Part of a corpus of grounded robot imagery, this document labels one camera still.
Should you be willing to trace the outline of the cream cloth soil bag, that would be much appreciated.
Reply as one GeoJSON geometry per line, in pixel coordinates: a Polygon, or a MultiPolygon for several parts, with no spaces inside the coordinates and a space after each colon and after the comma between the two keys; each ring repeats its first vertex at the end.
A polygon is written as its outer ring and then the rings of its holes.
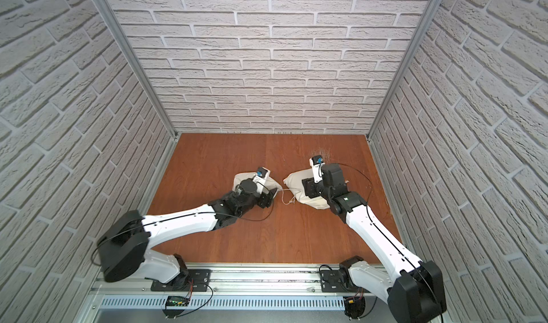
{"type": "Polygon", "coordinates": [[[233,179],[232,190],[236,190],[240,185],[246,185],[251,189],[255,189],[258,194],[269,193],[271,190],[277,193],[283,189],[271,176],[267,176],[266,179],[261,178],[257,180],[257,178],[257,173],[238,173],[233,179]]]}
{"type": "Polygon", "coordinates": [[[291,190],[291,193],[299,203],[313,207],[316,210],[329,209],[329,204],[321,196],[310,198],[305,194],[303,180],[311,177],[313,177],[313,172],[311,169],[301,170],[291,173],[283,182],[287,188],[291,190]]]}

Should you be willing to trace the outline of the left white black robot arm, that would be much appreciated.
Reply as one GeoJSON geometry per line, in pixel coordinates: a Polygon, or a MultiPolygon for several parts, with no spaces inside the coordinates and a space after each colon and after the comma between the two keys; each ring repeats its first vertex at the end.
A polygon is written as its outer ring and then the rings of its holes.
{"type": "Polygon", "coordinates": [[[281,189],[275,180],[255,176],[242,180],[223,197],[194,209],[166,215],[128,211],[98,240],[104,280],[114,283],[132,277],[153,280],[160,287],[183,287],[189,271],[182,257],[165,255],[154,247],[179,237],[228,227],[255,206],[271,207],[281,189]]]}

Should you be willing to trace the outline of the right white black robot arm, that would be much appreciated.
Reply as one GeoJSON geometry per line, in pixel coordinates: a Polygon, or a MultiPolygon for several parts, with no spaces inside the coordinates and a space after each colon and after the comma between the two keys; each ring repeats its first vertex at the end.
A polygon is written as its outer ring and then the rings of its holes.
{"type": "Polygon", "coordinates": [[[343,171],[321,156],[310,160],[312,176],[302,181],[305,195],[322,197],[332,213],[369,246],[384,269],[359,257],[341,264],[349,286],[368,290],[384,301],[397,322],[430,322],[447,310],[441,269],[409,251],[375,216],[368,202],[348,190],[343,171]]]}

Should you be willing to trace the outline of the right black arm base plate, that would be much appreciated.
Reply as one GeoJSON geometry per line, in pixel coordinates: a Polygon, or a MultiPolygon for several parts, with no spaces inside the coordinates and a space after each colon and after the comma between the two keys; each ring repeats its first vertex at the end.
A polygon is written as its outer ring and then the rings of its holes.
{"type": "Polygon", "coordinates": [[[358,288],[351,282],[348,271],[345,269],[331,270],[321,267],[318,270],[321,290],[324,293],[354,293],[358,288]]]}

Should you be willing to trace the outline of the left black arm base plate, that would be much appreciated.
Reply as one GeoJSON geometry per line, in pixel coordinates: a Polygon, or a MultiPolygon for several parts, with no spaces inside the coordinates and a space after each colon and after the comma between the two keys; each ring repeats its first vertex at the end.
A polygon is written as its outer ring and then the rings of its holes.
{"type": "Polygon", "coordinates": [[[154,280],[152,292],[207,292],[212,270],[191,269],[184,270],[170,282],[164,284],[154,280]]]}

